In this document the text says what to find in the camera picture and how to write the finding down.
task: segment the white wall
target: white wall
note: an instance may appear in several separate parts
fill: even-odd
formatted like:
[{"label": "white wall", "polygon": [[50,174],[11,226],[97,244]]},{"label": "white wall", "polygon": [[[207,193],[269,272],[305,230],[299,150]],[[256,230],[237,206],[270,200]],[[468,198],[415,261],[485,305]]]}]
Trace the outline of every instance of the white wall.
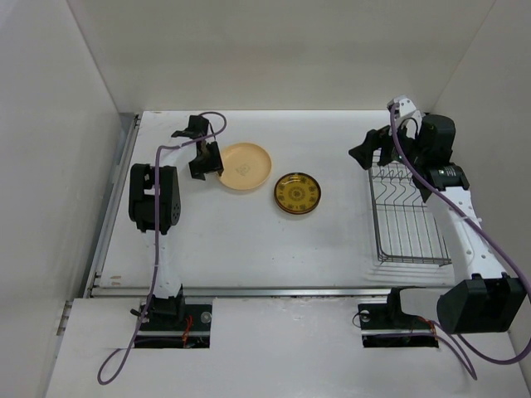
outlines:
[{"label": "white wall", "polygon": [[66,0],[0,2],[0,396],[41,396],[119,117]]},{"label": "white wall", "polygon": [[[531,277],[531,2],[497,0],[436,104],[455,120],[455,160],[470,180],[484,228]],[[531,336],[526,300],[512,328]],[[531,357],[523,363],[531,381]]]},{"label": "white wall", "polygon": [[430,109],[494,0],[69,0],[121,111]]}]

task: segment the white tabletop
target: white tabletop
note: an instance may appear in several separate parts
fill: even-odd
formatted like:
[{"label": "white tabletop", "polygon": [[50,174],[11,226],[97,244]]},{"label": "white tabletop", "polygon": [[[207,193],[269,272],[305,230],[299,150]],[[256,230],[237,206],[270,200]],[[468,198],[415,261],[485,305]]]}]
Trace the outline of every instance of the white tabletop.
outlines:
[{"label": "white tabletop", "polygon": [[[130,164],[154,163],[195,112],[146,112]],[[232,111],[218,142],[257,143],[273,161],[269,180],[253,192],[225,188],[215,175],[192,180],[195,147],[169,154],[178,167],[182,215],[163,240],[186,287],[374,287],[451,284],[451,267],[380,265],[376,259],[367,172],[347,151],[369,129],[388,124],[387,111]],[[215,128],[220,120],[211,117]],[[291,216],[275,204],[273,187],[288,172],[305,172],[322,188],[315,211]],[[99,285],[147,287],[153,250],[128,215],[129,175]]]},{"label": "white tabletop", "polygon": [[[214,302],[210,349],[134,349],[122,373],[96,373],[126,347],[134,298],[74,302],[47,398],[130,397],[528,397],[519,365],[471,357],[473,381],[451,351],[363,348],[354,298],[252,298]],[[470,340],[493,357],[514,350],[506,333]],[[116,369],[120,354],[104,372]]]}]

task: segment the beige plate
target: beige plate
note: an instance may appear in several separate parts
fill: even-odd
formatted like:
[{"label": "beige plate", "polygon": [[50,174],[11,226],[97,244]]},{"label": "beige plate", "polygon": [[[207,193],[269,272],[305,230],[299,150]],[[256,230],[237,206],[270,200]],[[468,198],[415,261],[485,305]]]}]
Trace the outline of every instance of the beige plate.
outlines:
[{"label": "beige plate", "polygon": [[268,152],[254,143],[235,143],[222,150],[223,185],[245,191],[260,186],[271,173]]}]

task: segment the yellow patterned plate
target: yellow patterned plate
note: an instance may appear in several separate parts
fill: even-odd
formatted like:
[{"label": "yellow patterned plate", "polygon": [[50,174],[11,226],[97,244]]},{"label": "yellow patterned plate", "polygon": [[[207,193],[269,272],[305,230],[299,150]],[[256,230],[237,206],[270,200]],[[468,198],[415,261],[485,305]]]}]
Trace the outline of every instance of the yellow patterned plate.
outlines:
[{"label": "yellow patterned plate", "polygon": [[223,185],[245,191],[254,189],[269,177],[272,168],[268,152],[255,143],[235,143],[222,150]]},{"label": "yellow patterned plate", "polygon": [[275,201],[291,214],[310,213],[321,199],[321,187],[315,179],[303,172],[292,172],[275,184]]}]

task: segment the dish rack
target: dish rack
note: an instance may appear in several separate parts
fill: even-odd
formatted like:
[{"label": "dish rack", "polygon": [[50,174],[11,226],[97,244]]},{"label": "dish rack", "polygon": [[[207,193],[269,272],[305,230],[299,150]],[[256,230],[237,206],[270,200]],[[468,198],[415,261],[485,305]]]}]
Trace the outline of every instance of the dish rack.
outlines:
[{"label": "dish rack", "polygon": [[379,157],[375,152],[368,171],[378,260],[450,264],[446,243],[413,184],[411,172],[396,162],[380,167]]}]

